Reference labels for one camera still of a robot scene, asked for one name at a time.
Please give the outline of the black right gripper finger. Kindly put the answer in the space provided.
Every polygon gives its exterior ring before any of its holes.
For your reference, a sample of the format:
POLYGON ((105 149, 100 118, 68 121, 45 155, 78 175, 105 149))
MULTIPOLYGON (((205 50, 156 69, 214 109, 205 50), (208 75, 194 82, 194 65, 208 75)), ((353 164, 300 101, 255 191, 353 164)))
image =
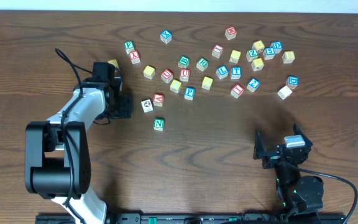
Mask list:
POLYGON ((253 152, 253 160, 263 159, 265 155, 265 150, 262 144, 260 133, 258 130, 255 130, 255 145, 253 152))
POLYGON ((313 143, 306 137, 306 135, 301 131, 301 129, 299 128, 299 126, 295 123, 293 125, 293 132, 294 135, 300 135, 304 142, 305 142, 305 146, 312 146, 313 143))

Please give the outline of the green N block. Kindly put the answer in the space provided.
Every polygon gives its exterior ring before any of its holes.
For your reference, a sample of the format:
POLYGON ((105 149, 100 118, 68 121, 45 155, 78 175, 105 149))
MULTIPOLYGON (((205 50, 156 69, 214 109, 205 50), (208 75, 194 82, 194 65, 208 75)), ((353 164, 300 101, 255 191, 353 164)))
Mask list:
POLYGON ((154 130, 163 131, 165 125, 164 119, 155 118, 154 119, 154 130))

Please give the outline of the red E block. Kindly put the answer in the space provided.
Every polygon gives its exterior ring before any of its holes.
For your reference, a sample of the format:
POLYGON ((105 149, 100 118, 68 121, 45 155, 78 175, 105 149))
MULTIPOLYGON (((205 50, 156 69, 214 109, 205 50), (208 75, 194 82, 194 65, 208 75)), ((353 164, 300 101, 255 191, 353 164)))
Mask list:
POLYGON ((165 69, 162 73, 161 73, 161 79, 165 82, 165 83, 170 83, 173 80, 173 72, 169 69, 165 69))

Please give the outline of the red U block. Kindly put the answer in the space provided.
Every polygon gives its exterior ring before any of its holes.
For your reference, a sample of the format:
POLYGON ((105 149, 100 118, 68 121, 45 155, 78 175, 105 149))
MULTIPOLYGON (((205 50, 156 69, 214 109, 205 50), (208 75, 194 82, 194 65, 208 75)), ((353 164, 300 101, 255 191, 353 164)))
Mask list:
POLYGON ((188 82, 190 79, 190 70, 189 69, 181 69, 180 71, 180 81, 188 82))

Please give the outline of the green R block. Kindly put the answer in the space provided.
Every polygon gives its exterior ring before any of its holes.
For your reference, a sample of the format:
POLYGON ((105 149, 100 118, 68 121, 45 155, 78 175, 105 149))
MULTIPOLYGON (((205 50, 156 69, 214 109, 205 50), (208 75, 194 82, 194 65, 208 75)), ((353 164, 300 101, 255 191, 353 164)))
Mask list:
POLYGON ((202 72, 207 69, 208 65, 209 65, 209 62, 204 57, 201 57, 196 63, 197 69, 199 69, 202 72))

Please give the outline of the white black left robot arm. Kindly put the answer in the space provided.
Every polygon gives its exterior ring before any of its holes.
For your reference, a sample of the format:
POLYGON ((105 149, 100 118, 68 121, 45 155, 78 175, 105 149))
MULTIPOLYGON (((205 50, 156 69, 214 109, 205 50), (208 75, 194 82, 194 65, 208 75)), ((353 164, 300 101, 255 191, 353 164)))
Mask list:
POLYGON ((73 90, 68 103, 46 121, 25 129, 25 187, 61 205, 65 215, 38 215, 36 223, 115 223, 90 186, 87 130, 96 119, 130 118, 122 80, 88 78, 73 90))

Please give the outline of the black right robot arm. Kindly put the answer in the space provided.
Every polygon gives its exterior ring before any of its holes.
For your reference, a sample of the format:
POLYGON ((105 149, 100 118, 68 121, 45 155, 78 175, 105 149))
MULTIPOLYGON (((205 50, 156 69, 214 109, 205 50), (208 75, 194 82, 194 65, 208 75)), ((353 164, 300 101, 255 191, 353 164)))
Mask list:
POLYGON ((262 161, 263 169, 274 169, 276 191, 285 210, 294 214, 316 212, 323 207, 324 183, 321 178, 301 175, 298 165, 307 160, 313 143, 297 125, 294 135, 273 151, 266 151, 258 131, 255 132, 253 159, 262 161))

